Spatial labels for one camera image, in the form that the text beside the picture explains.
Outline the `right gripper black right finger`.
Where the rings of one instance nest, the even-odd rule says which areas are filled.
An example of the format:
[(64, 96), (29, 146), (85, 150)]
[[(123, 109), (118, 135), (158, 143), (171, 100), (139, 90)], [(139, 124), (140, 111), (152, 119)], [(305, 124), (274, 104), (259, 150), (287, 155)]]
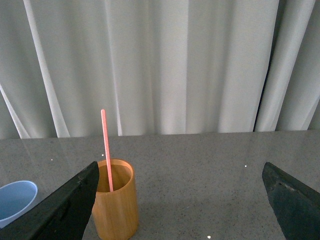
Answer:
[(273, 213), (287, 240), (320, 238), (320, 193), (270, 162), (262, 180)]

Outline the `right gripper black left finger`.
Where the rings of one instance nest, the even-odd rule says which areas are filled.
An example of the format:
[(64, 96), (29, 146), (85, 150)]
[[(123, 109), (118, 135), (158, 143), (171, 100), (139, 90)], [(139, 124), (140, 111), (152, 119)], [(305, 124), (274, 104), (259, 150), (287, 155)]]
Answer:
[(81, 240), (99, 182), (96, 161), (0, 231), (2, 240)]

